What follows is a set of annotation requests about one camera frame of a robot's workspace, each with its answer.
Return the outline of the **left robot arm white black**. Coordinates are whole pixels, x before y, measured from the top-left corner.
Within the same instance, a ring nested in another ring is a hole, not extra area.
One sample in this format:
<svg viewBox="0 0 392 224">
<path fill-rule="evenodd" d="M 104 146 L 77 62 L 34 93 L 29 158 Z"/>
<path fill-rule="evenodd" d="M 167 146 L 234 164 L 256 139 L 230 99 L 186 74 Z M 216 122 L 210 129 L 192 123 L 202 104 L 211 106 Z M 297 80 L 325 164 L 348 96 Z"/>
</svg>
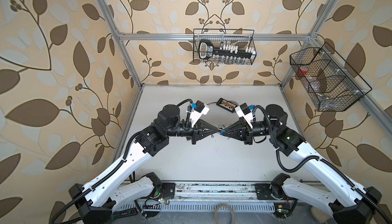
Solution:
<svg viewBox="0 0 392 224">
<path fill-rule="evenodd" d="M 189 99 L 188 102 L 185 120 L 180 119 L 179 105 L 164 106 L 148 127 L 131 136 L 121 157 L 90 182 L 71 187 L 69 194 L 72 200 L 54 214 L 49 222 L 55 223 L 68 208 L 75 206 L 80 216 L 69 223 L 82 221 L 85 224 L 104 224 L 110 221 L 118 207 L 148 196 L 160 188 L 162 183 L 154 173 L 146 174 L 127 186 L 121 184 L 166 147 L 170 137 L 185 137 L 195 144 L 218 132 L 217 127 L 200 119 L 208 113 L 209 107 L 201 101 L 193 103 Z"/>
</svg>

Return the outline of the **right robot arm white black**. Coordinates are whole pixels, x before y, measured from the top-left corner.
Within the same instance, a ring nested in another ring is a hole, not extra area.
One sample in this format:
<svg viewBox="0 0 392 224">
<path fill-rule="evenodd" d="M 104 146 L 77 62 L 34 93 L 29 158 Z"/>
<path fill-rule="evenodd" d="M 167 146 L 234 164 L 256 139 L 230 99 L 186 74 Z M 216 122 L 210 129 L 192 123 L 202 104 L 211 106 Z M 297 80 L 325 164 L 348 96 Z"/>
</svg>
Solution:
<svg viewBox="0 0 392 224">
<path fill-rule="evenodd" d="M 378 206 L 381 193 L 365 188 L 321 156 L 304 137 L 287 127 L 288 114 L 275 104 L 242 104 L 236 107 L 238 122 L 220 134 L 251 145 L 255 137 L 269 136 L 283 173 L 271 182 L 272 196 L 301 200 L 332 217 L 338 224 L 368 224 L 376 213 L 386 223 L 391 218 Z M 290 177 L 301 168 L 312 173 L 326 188 L 322 191 Z"/>
</svg>

